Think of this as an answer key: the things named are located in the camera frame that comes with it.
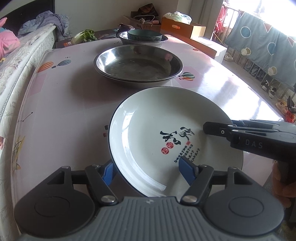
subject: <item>pink cloth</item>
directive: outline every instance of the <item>pink cloth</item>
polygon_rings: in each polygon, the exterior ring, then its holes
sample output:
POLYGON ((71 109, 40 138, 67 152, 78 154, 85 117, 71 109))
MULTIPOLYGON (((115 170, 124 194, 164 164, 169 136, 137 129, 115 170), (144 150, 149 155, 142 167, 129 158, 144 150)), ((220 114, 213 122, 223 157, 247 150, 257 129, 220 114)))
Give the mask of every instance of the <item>pink cloth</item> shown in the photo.
MULTIPOLYGON (((2 27, 7 18, 0 20, 0 27, 2 27)), ((0 60, 5 54, 8 54, 19 47, 20 41, 10 30, 4 30, 0 33, 0 60)))
POLYGON ((219 16, 218 16, 218 19, 216 21, 216 26, 215 26, 215 33, 218 33, 222 28, 222 23, 223 23, 223 20, 225 19, 226 17, 226 8, 224 8, 224 6, 221 7, 221 10, 220 10, 220 13, 219 13, 219 16))

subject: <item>metal screw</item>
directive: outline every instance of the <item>metal screw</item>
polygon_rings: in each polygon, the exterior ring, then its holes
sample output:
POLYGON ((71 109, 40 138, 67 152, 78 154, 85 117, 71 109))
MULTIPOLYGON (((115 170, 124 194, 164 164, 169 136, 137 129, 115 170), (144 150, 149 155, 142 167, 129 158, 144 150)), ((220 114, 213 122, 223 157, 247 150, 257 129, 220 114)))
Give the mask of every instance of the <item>metal screw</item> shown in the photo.
POLYGON ((112 195, 106 195, 101 198, 102 202, 104 203, 113 203, 116 201, 116 198, 112 195))
POLYGON ((186 203, 195 203, 197 201, 197 197, 188 195, 188 196, 184 196, 182 200, 183 202, 186 202, 186 203))

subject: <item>chinese calligraphy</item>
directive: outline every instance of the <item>chinese calligraphy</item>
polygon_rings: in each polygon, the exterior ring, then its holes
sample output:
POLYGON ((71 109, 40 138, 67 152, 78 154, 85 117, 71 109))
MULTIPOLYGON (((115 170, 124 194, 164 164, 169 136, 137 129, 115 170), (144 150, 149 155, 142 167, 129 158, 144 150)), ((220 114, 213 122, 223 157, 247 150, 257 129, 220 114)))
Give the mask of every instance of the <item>chinese calligraphy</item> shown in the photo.
POLYGON ((196 158, 198 151, 200 149, 198 148, 196 151, 194 151, 194 150, 191 150, 192 147, 193 147, 192 144, 189 146, 187 145, 184 146, 184 148, 179 153, 178 157, 174 160, 174 162, 177 163, 181 156, 186 156, 191 162, 194 162, 194 159, 196 158))
POLYGON ((181 127, 180 130, 183 130, 181 133, 179 133, 179 135, 181 137, 186 137, 187 140, 189 141, 189 137, 188 136, 191 136, 191 134, 194 134, 191 129, 187 129, 185 127, 181 127))
POLYGON ((165 141, 167 142, 169 139, 173 138, 173 142, 175 143, 175 145, 181 145, 181 142, 178 141, 175 137, 173 137, 173 134, 169 134, 169 133, 164 133, 163 131, 160 132, 161 135, 166 135, 163 137, 163 139, 165 139, 165 141))

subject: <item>red seal stamp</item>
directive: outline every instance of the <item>red seal stamp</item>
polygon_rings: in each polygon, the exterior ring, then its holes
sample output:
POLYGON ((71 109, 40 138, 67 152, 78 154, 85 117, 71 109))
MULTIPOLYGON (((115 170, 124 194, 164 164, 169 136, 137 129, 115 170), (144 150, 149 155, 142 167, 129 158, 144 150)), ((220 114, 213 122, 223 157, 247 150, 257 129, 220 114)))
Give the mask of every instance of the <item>red seal stamp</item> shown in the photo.
POLYGON ((168 143, 167 143, 167 147, 171 149, 171 148, 174 147, 174 144, 173 144, 172 142, 168 142, 168 143))
POLYGON ((163 154, 168 154, 168 149, 166 147, 164 147, 164 148, 161 149, 161 152, 163 154))

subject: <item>pink pillow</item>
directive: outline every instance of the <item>pink pillow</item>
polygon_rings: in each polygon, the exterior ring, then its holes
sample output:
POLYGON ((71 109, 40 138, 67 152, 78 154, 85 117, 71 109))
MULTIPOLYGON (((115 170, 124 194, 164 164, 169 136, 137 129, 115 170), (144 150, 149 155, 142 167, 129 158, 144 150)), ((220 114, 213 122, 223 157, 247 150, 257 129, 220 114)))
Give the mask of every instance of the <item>pink pillow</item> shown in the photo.
MULTIPOLYGON (((2 27, 7 18, 0 20, 0 27, 2 27)), ((19 47, 20 41, 10 30, 4 30, 0 33, 0 59, 3 58, 5 54, 8 54, 19 47)))

